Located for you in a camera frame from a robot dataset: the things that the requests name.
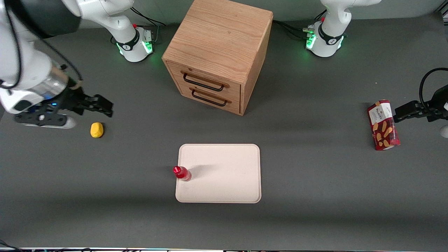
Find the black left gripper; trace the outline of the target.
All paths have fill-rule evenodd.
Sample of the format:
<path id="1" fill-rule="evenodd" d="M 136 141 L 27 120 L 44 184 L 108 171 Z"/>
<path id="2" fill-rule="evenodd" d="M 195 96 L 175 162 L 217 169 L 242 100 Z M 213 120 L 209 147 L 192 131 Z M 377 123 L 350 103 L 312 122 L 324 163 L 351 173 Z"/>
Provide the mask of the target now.
<path id="1" fill-rule="evenodd" d="M 434 122 L 440 119 L 440 113 L 447 113 L 448 85 L 437 89 L 432 98 L 426 102 L 429 107 L 427 121 Z M 395 109 L 394 123 L 399 123 L 406 119 L 422 118 L 426 116 L 424 106 L 418 101 L 410 101 L 405 105 Z"/>

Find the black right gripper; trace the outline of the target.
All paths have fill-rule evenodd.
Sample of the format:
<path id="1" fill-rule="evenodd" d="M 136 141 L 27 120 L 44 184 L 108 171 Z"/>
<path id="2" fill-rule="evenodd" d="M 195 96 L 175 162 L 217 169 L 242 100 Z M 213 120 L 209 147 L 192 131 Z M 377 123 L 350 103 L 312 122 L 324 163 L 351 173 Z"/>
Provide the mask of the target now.
<path id="1" fill-rule="evenodd" d="M 113 103 L 103 96 L 96 94 L 91 97 L 84 93 L 82 87 L 66 88 L 59 96 L 59 109 L 83 114 L 85 110 L 98 112 L 109 118 L 113 116 Z"/>

